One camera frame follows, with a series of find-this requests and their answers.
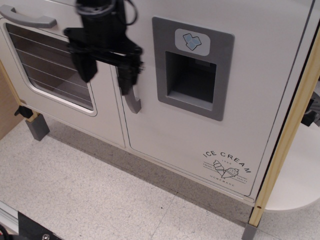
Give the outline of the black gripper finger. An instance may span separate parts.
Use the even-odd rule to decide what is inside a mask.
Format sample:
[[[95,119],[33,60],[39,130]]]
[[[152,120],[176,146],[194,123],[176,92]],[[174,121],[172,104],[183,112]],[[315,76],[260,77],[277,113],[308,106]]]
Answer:
[[[117,67],[117,81],[121,91],[121,95],[129,94],[129,90],[137,83],[139,69],[132,66]]]
[[[90,82],[98,72],[96,60],[87,52],[71,52],[71,59],[85,83]]]

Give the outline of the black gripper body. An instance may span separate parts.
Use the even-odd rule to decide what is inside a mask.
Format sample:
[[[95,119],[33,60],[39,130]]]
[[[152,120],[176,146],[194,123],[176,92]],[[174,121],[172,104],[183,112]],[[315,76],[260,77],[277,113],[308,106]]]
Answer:
[[[127,27],[138,19],[137,7],[133,7],[134,18],[127,22],[123,0],[78,0],[76,13],[82,27],[68,27],[68,50],[89,53],[95,60],[116,67],[131,66],[141,71],[140,56],[143,50],[126,36]]]

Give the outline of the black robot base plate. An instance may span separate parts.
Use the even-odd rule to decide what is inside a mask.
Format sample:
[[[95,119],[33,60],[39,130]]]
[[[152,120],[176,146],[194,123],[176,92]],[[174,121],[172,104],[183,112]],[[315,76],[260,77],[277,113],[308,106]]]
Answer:
[[[51,230],[40,225],[28,216],[18,212],[18,233],[28,240],[62,240]]]

